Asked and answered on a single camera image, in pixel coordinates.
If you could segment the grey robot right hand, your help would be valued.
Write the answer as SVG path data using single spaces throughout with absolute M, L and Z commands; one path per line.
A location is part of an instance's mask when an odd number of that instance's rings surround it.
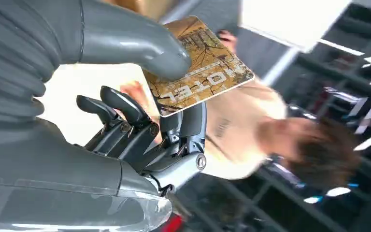
M 0 232 L 149 232 L 206 166 L 206 105 L 155 123 L 108 86 L 77 96 L 103 128 L 85 146 L 41 119 L 62 64 L 134 63 L 178 80 L 191 58 L 161 24 L 99 0 L 0 0 Z

